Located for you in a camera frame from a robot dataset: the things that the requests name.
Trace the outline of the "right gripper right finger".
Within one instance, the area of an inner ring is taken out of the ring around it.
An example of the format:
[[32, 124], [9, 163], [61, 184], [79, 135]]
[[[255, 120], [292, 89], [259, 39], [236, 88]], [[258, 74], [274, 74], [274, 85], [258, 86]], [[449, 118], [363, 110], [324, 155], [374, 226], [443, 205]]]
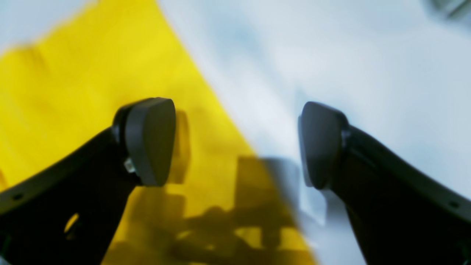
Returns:
[[366, 264], [470, 264], [469, 199], [325, 104], [304, 105], [298, 132], [306, 184], [340, 198]]

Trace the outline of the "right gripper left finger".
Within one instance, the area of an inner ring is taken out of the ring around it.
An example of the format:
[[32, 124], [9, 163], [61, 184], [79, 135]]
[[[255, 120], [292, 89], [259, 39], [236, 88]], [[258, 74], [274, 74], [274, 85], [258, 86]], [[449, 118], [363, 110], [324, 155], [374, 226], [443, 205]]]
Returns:
[[10, 265], [99, 265], [136, 186], [169, 176], [171, 99], [119, 109], [113, 125], [44, 171], [1, 193], [1, 258]]

